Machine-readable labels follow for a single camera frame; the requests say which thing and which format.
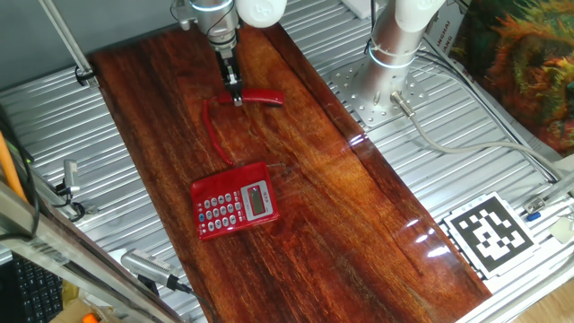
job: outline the colorful fabric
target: colorful fabric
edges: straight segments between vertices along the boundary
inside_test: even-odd
[[[574,0],[473,0],[451,56],[534,135],[574,153]]]

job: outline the red telephone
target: red telephone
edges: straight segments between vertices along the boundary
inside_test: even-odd
[[[262,102],[281,106],[282,92],[271,90],[243,90],[243,102]],[[214,101],[233,102],[225,92],[218,97],[204,101],[203,120],[212,145],[222,159],[230,166],[230,160],[219,146],[209,119],[209,104]],[[191,199],[194,201],[194,219],[197,236],[207,240],[237,230],[273,221],[279,217],[271,179],[264,162],[257,162],[234,170],[200,179],[191,185]]]

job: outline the keyboard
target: keyboard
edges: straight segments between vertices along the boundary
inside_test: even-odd
[[[60,277],[16,254],[13,254],[13,260],[8,266],[17,282],[17,286],[14,286],[10,294],[19,293],[22,304],[16,306],[18,309],[12,308],[19,312],[13,313],[14,317],[18,318],[14,322],[48,323],[62,311]],[[9,297],[9,294],[3,295],[0,301],[6,296]]]

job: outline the dark wood surface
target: dark wood surface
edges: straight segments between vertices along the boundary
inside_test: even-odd
[[[245,87],[284,91],[286,103],[218,107],[212,121],[238,166],[269,165],[281,217],[205,242],[189,186],[227,169],[201,122],[202,100],[223,90],[205,37],[165,31],[92,57],[187,277],[220,321],[445,323],[488,298],[284,30],[240,36]]]

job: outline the metal bracket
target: metal bracket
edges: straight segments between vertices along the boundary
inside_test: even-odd
[[[355,93],[352,92],[352,79],[357,71],[367,62],[369,58],[365,57],[349,65],[336,69],[331,74],[331,82],[337,86],[339,99],[349,104],[354,109],[365,125],[376,127],[385,123],[396,116],[403,115],[403,111],[398,105],[391,107],[375,106],[372,103],[357,101]],[[427,102],[428,94],[424,88],[410,74],[406,78],[406,92],[403,97],[411,107],[416,107]]]
[[[552,185],[544,192],[539,194],[530,202],[526,203],[524,208],[529,214],[536,213],[544,209],[547,205],[552,205],[566,196],[574,187],[574,172],[571,172],[564,179]]]

